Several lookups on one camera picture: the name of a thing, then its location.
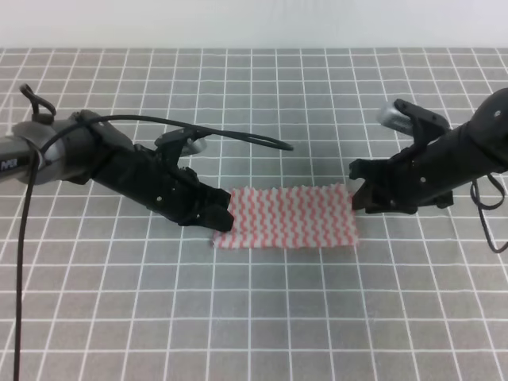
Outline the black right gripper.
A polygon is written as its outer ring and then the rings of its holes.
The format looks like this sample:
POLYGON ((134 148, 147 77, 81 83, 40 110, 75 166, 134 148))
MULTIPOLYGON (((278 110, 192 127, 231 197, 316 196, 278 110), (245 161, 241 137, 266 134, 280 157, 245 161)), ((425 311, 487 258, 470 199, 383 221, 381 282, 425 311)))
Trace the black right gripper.
POLYGON ((445 209, 454 204, 453 190, 475 174, 475 157, 473 140, 452 131, 408 160, 384 166, 383 160, 354 160, 348 177, 366 182, 352 196, 352 209, 368 214, 415 214, 423 206, 445 209))

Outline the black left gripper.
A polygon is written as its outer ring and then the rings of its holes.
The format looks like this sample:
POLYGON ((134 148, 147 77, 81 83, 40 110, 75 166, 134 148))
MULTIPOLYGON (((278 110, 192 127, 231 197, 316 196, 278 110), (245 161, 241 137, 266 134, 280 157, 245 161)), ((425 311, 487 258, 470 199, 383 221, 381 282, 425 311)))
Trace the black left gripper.
POLYGON ((155 150, 140 144, 117 148, 94 170, 93 180, 178 225, 229 232, 233 215, 222 206, 231 194, 201 183, 188 167, 165 169, 155 150))

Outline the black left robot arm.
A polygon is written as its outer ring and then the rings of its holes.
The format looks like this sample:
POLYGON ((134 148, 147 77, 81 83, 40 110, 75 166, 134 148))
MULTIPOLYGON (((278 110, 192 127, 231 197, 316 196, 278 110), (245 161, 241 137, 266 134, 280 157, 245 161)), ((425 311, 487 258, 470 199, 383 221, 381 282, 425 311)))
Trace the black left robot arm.
POLYGON ((202 133, 166 133, 150 149, 133 143, 112 120, 81 110, 63 120, 42 114, 16 124, 1 139, 2 179, 27 183, 35 160, 37 185, 94 180, 180 226, 231 230, 230 193, 201 183, 193 170, 178 165, 202 133))

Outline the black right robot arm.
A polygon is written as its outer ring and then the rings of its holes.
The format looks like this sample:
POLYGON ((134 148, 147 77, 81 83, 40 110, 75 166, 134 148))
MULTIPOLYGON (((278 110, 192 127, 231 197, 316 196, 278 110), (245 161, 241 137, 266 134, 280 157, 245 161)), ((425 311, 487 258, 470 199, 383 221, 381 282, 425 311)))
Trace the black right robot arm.
POLYGON ((415 214, 423 206, 445 209, 453 190, 491 173, 507 170, 507 90, 495 91, 469 121, 451 128, 440 114, 400 98, 377 117, 381 126, 414 142, 389 159, 357 159, 350 179, 364 183, 352 208, 368 214, 415 214))

